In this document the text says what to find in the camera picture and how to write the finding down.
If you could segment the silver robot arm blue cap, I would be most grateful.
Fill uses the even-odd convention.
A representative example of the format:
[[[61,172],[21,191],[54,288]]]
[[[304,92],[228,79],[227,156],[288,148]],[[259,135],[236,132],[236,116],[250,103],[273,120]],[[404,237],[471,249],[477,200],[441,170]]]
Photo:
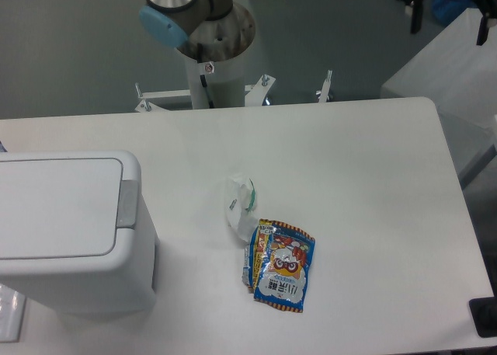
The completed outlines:
[[[223,18],[232,6],[233,0],[145,0],[139,20],[160,44],[177,48],[203,22]]]

